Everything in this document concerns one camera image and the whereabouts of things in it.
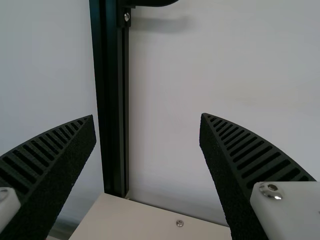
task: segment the metal screw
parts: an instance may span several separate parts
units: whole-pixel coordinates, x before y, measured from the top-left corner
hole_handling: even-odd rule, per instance
[[[127,13],[124,14],[124,20],[125,20],[126,22],[128,22],[129,19],[130,19],[130,14],[127,12]]]
[[[269,185],[268,185],[268,188],[269,188],[270,190],[272,190],[272,191],[277,191],[277,190],[278,190],[278,187],[277,187],[276,185],[274,185],[274,184],[269,184]]]
[[[0,188],[0,203],[6,199],[6,197],[8,196],[9,191],[5,188]]]
[[[184,226],[184,221],[182,221],[182,220],[178,220],[178,221],[176,221],[176,223],[175,223],[179,228],[181,228],[181,227],[183,227]]]
[[[263,182],[259,186],[259,191],[267,198],[274,200],[281,200],[284,197],[284,193],[275,184]]]

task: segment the slotted rubber pad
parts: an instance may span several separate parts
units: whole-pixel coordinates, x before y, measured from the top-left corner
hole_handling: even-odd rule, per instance
[[[255,183],[315,181],[279,148],[220,117],[202,114],[199,141],[233,240],[268,239],[250,205]]]
[[[46,131],[0,157],[0,187],[14,188],[21,203],[0,240],[46,239],[95,144],[90,115]]]

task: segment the black mounting bracket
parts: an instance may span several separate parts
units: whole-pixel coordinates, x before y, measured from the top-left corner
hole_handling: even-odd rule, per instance
[[[104,192],[129,191],[129,27],[131,9],[177,0],[89,0]]]

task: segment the white wall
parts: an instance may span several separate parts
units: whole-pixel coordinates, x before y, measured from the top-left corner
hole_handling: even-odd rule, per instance
[[[266,138],[320,180],[320,2],[180,0],[132,11],[132,198],[225,224],[201,113]]]
[[[97,145],[60,219],[80,222],[103,192],[87,0],[0,2],[0,155],[93,114]]]

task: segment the bolt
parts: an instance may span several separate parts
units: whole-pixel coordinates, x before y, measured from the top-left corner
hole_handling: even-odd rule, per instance
[[[272,190],[272,191],[277,191],[277,190],[278,190],[278,187],[277,187],[276,185],[274,185],[274,184],[269,184],[269,185],[268,185],[268,188],[269,188],[270,190]]]
[[[181,228],[181,227],[183,227],[184,226],[184,221],[182,221],[182,220],[178,220],[178,221],[176,221],[176,223],[175,223],[179,228]]]
[[[124,20],[125,20],[126,22],[128,22],[129,19],[130,19],[130,14],[127,12],[127,13],[124,14]]]
[[[9,192],[6,188],[0,188],[0,203],[6,199],[8,196]]]

